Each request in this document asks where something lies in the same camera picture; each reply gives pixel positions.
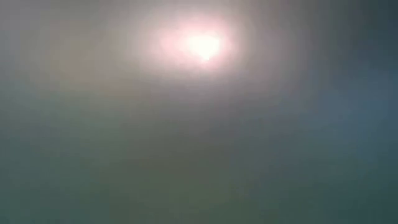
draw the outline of sun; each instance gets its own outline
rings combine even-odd
[[[191,35],[186,39],[188,51],[195,57],[206,62],[220,52],[220,38],[212,35]]]

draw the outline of lens flare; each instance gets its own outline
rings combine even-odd
[[[220,51],[220,39],[210,35],[194,35],[187,38],[189,52],[203,61],[215,57]]]

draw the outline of hazy sky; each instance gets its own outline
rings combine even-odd
[[[0,1],[0,223],[397,223],[394,6]],[[227,60],[149,53],[198,14]]]

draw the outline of bright sun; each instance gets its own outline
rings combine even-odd
[[[193,35],[187,38],[187,47],[191,54],[208,61],[220,51],[220,40],[211,35]]]

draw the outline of sky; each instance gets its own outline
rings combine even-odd
[[[1,1],[0,223],[397,223],[396,15]],[[192,20],[228,50],[170,50]]]

